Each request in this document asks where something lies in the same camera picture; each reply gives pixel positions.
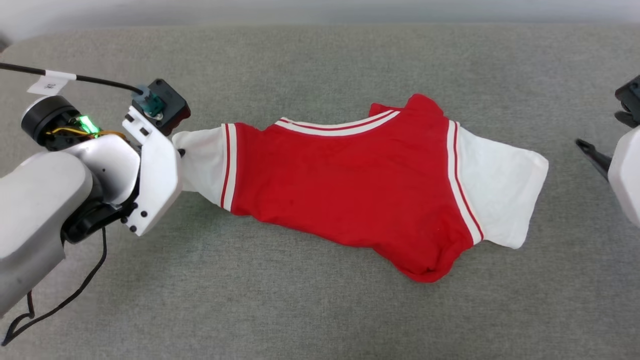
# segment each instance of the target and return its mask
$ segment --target thin black wire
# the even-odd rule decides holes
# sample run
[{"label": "thin black wire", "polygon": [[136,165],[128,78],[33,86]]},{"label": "thin black wire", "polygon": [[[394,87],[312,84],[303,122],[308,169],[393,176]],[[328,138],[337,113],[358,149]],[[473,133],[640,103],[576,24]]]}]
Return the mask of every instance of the thin black wire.
[{"label": "thin black wire", "polygon": [[[7,63],[0,63],[0,69],[17,71],[17,72],[26,72],[27,74],[43,75],[43,76],[46,74],[46,70],[44,69],[36,69],[34,67],[27,67],[27,66],[7,64]],[[112,86],[115,88],[121,88],[129,91],[133,91],[138,95],[144,94],[142,90],[140,90],[139,88],[136,88],[135,86],[131,86],[123,83],[117,83],[115,81],[92,78],[90,76],[84,76],[84,75],[76,75],[76,80],[84,81],[85,83],[93,83],[93,84]]]},{"label": "thin black wire", "polygon": [[100,267],[102,266],[102,264],[104,264],[104,261],[106,259],[107,259],[107,231],[106,231],[106,228],[103,227],[102,228],[102,257],[100,258],[100,261],[98,261],[97,265],[95,265],[93,270],[91,270],[89,275],[86,276],[86,278],[84,279],[82,285],[80,285],[78,290],[76,290],[76,292],[73,293],[71,296],[69,296],[65,301],[60,303],[60,305],[56,306],[55,309],[49,311],[48,313],[40,316],[39,318],[37,318],[35,320],[32,320],[32,321],[24,324],[20,329],[18,329],[17,331],[14,331],[15,328],[20,323],[20,321],[22,321],[23,319],[25,319],[27,317],[31,318],[31,319],[33,319],[35,317],[35,310],[33,308],[33,297],[31,296],[31,291],[29,291],[29,293],[27,293],[27,303],[28,303],[29,312],[26,313],[26,314],[22,314],[22,315],[16,317],[15,320],[11,323],[11,325],[9,325],[9,330],[6,332],[6,336],[4,338],[4,341],[2,342],[2,344],[0,346],[3,346],[3,347],[7,346],[11,341],[13,341],[13,339],[17,338],[18,335],[22,334],[26,329],[34,326],[35,324],[41,322],[42,320],[45,320],[46,318],[50,317],[51,315],[57,313],[59,310],[61,310],[65,306],[69,305],[70,302],[72,302],[78,296],[80,296],[80,294],[82,294],[83,290],[87,287],[87,285],[89,285],[89,283],[93,279],[93,276],[95,275],[95,273],[97,273],[98,270],[100,270]]}]

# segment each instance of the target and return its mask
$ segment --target green led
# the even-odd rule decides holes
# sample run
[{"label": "green led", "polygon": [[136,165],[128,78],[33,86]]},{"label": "green led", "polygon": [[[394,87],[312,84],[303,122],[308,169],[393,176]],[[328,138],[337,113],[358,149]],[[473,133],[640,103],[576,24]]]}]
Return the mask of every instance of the green led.
[{"label": "green led", "polygon": [[93,122],[91,122],[88,116],[82,115],[82,116],[79,116],[77,119],[78,121],[80,121],[80,127],[83,130],[85,130],[87,133],[97,134],[100,132],[100,129],[97,126],[93,125]]}]

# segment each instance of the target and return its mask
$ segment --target striped trim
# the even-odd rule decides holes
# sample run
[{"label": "striped trim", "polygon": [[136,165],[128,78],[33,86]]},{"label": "striped trim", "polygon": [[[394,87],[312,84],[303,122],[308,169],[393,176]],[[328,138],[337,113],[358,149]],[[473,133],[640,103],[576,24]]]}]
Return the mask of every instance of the striped trim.
[{"label": "striped trim", "polygon": [[237,133],[235,124],[224,124],[225,127],[225,149],[224,163],[225,165],[225,181],[222,185],[222,194],[220,195],[220,207],[231,211],[231,205],[234,200],[234,192],[236,190],[236,173],[237,173]]},{"label": "striped trim", "polygon": [[287,118],[282,118],[276,125],[284,127],[297,133],[319,135],[319,136],[346,136],[364,133],[365,131],[374,129],[392,118],[400,114],[400,111],[388,110],[376,116],[369,117],[363,120],[354,122],[348,122],[345,124],[337,125],[319,125],[311,124],[309,122],[296,122]]},{"label": "striped trim", "polygon": [[458,159],[459,126],[460,125],[457,122],[449,121],[449,130],[447,131],[447,170],[449,175],[449,184],[453,191],[453,197],[456,199],[460,215],[462,215],[462,219],[465,221],[475,245],[484,238],[484,234],[480,228],[480,224],[474,216],[473,211],[471,210],[471,207],[469,206],[467,198],[465,197],[465,192],[460,183],[460,176],[458,175],[460,172],[460,161]]}]

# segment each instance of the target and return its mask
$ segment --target gray fabric surface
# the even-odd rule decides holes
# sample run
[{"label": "gray fabric surface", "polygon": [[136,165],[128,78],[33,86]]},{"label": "gray fabric surface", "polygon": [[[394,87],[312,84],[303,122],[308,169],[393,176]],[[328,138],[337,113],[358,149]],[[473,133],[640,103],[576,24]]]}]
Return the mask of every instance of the gray fabric surface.
[{"label": "gray fabric surface", "polygon": [[[132,84],[165,78],[193,111],[182,130],[345,122],[422,92],[471,132],[550,162],[523,248],[481,243],[435,284],[371,250],[184,193],[147,236],[109,226],[89,288],[0,349],[3,359],[640,358],[640,230],[573,144],[611,153],[628,130],[612,116],[613,92],[640,72],[639,27],[107,29],[28,40],[1,59]],[[19,124],[35,79],[0,72],[0,174],[39,150]],[[127,92],[72,83],[63,94],[120,129]],[[71,294],[99,253],[98,236],[68,246],[34,291],[38,313]]]}]

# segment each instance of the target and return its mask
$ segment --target garment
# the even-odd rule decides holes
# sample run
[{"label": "garment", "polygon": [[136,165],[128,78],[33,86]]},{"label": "garment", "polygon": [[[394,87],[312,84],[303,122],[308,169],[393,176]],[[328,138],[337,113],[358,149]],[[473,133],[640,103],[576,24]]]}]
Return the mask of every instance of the garment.
[{"label": "garment", "polygon": [[544,157],[469,133],[419,94],[369,115],[178,133],[185,190],[235,215],[370,247],[420,282],[483,239],[522,245]]}]

